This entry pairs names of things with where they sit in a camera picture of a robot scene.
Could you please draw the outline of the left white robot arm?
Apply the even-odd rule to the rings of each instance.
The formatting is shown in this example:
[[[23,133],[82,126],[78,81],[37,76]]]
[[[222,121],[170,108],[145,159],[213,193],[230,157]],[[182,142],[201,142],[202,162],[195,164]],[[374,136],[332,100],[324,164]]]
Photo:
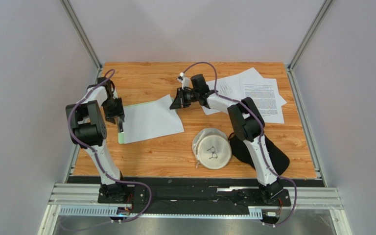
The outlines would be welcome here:
[[[90,155],[100,174],[99,201],[129,202],[131,193],[106,143],[105,123],[117,125],[118,132],[123,133],[125,118],[122,99],[117,96],[114,83],[110,78],[99,77],[80,101],[67,105],[65,110],[72,142]]]

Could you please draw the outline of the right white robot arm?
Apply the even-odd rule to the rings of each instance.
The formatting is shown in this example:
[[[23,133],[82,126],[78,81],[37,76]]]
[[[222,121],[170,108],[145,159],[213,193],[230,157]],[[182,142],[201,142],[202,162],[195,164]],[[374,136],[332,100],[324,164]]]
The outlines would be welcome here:
[[[258,197],[263,204],[283,203],[285,200],[281,175],[290,165],[290,159],[264,134],[265,122],[250,97],[236,100],[211,90],[202,74],[187,78],[180,73],[177,89],[170,109],[187,108],[198,102],[208,109],[227,113],[234,137],[229,139],[235,157],[250,164],[257,173]]]

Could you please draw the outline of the printed text paper sheet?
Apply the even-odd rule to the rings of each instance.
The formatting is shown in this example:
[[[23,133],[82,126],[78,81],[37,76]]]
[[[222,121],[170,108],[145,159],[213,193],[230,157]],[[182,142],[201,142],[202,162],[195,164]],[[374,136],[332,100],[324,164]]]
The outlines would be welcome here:
[[[287,102],[280,95],[276,79],[242,79],[240,87],[254,101],[265,123],[284,124],[282,106]]]

